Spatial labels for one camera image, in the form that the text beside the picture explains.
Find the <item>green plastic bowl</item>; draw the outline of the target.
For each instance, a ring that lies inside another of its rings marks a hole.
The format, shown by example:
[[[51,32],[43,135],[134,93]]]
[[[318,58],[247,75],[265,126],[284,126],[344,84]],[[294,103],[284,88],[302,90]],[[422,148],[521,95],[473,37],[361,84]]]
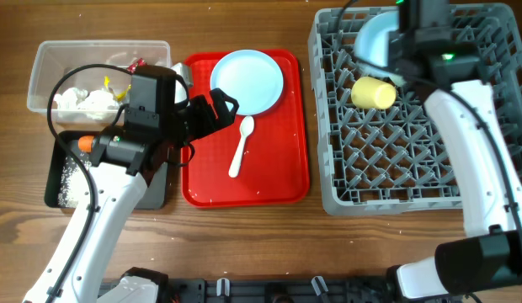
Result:
[[[391,81],[393,82],[393,84],[399,88],[402,88],[404,87],[406,84],[407,84],[407,81],[405,80],[404,77],[400,76],[400,75],[397,75],[397,74],[391,74],[389,76],[389,78],[391,79]]]

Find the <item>blue plastic bowl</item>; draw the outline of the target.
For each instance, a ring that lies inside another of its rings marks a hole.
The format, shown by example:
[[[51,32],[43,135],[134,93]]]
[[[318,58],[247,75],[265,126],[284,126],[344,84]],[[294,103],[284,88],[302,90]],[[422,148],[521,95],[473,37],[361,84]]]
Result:
[[[389,33],[399,29],[398,11],[388,11],[367,21],[356,37],[354,57],[387,67]]]

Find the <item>yellow plastic cup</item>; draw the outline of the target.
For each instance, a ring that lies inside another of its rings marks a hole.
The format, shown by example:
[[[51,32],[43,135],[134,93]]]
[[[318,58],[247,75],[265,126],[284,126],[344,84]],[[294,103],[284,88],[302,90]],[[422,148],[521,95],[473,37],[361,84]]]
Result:
[[[361,77],[351,89],[352,103],[362,109],[388,109],[397,99],[397,90],[388,82]]]

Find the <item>red snack wrapper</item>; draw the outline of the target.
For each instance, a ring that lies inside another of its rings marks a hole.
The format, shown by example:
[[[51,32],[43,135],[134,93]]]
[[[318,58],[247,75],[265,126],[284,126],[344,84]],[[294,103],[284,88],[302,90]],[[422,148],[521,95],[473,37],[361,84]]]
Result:
[[[139,66],[146,66],[147,65],[147,62],[143,59],[143,58],[140,58],[138,59],[137,61],[134,61],[133,63],[131,63],[128,67],[127,67],[127,70],[130,72],[130,73],[134,73],[136,71],[136,68],[139,67]]]

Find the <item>white napkin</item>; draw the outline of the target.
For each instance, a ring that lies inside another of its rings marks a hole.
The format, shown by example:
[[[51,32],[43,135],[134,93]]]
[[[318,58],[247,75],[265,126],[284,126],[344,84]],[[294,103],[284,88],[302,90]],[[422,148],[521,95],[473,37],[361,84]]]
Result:
[[[111,117],[120,104],[115,96],[105,90],[92,91],[77,105],[78,110],[88,110],[87,117],[94,120],[103,120]]]
[[[59,110],[74,110],[88,96],[88,91],[79,88],[68,88],[63,94],[57,93],[53,101]]]

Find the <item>white cooked rice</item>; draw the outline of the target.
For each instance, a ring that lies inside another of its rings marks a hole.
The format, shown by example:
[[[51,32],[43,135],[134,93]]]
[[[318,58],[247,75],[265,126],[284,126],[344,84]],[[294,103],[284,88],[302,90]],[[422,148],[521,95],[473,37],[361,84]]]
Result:
[[[80,201],[88,200],[88,182],[81,168],[67,157],[61,172],[58,205],[62,208],[76,208]]]

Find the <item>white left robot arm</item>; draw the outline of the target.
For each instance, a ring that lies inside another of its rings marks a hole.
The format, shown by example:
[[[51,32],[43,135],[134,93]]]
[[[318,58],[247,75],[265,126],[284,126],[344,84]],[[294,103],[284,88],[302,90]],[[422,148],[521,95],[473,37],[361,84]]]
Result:
[[[170,302],[168,276],[131,268],[106,294],[99,293],[120,233],[154,175],[169,164],[172,148],[222,130],[235,121],[239,103],[215,88],[210,95],[177,103],[185,80],[175,71],[144,65],[130,72],[130,101],[97,136],[79,140],[90,167],[60,136],[56,144],[78,165],[88,184],[45,271],[24,296],[26,302]]]

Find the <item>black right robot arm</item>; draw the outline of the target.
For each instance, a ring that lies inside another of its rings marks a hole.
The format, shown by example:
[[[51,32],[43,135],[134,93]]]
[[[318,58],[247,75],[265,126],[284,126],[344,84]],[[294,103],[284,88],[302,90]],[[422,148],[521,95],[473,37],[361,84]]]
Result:
[[[448,153],[466,237],[399,266],[398,294],[418,301],[522,286],[522,184],[500,130],[477,46],[453,40],[446,1],[401,1],[389,69],[413,83]]]

